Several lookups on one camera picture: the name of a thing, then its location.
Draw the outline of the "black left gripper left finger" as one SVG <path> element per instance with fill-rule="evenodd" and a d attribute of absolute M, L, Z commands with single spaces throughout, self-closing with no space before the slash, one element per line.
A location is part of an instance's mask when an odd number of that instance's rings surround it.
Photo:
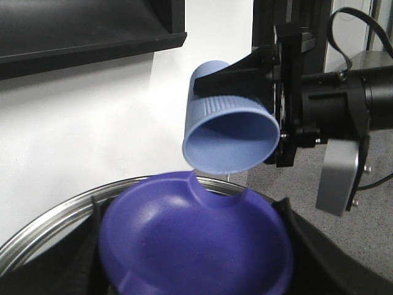
<path fill-rule="evenodd" d="M 98 235 L 111 204 L 93 203 L 93 213 L 54 246 L 1 277 L 1 294 L 107 294 Z"/>

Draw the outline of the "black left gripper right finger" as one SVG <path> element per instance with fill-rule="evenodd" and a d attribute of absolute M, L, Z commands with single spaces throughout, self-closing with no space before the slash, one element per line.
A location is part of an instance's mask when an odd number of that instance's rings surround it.
<path fill-rule="evenodd" d="M 392 294 L 392 283 L 339 249 L 291 209 L 288 198 L 273 202 L 294 250 L 294 273 L 286 294 Z"/>

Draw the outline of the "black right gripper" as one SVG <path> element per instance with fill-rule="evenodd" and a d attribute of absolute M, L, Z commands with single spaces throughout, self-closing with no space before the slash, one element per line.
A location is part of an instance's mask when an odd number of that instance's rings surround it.
<path fill-rule="evenodd" d="M 298 24 L 275 26 L 281 59 L 281 96 L 276 114 L 286 135 L 274 154 L 277 167 L 291 167 L 298 148 L 313 148 L 318 141 L 350 140 L 358 143 L 359 165 L 368 154 L 370 115 L 365 90 L 354 71 L 303 74 L 302 31 Z M 196 78 L 199 98 L 233 95 L 256 101 L 274 113 L 273 70 L 276 52 L 264 45 L 224 69 Z"/>

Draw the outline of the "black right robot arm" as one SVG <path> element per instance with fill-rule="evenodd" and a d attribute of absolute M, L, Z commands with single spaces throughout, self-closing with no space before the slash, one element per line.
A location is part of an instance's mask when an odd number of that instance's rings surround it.
<path fill-rule="evenodd" d="M 209 61 L 190 79 L 183 153 L 210 173 L 294 164 L 298 148 L 343 140 L 364 163 L 369 134 L 392 128 L 392 67 L 304 74 L 303 35 L 278 26 L 276 44 L 229 65 Z"/>

